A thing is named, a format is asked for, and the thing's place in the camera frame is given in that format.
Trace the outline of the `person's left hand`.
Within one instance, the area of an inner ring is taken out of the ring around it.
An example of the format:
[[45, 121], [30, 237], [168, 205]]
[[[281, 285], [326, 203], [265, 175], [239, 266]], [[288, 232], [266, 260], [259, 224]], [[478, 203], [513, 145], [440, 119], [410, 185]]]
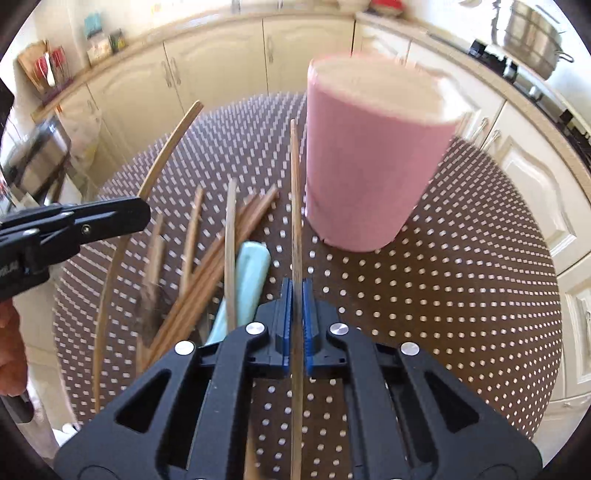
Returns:
[[0, 394], [15, 397], [26, 390], [27, 359], [20, 316], [8, 299], [0, 308]]

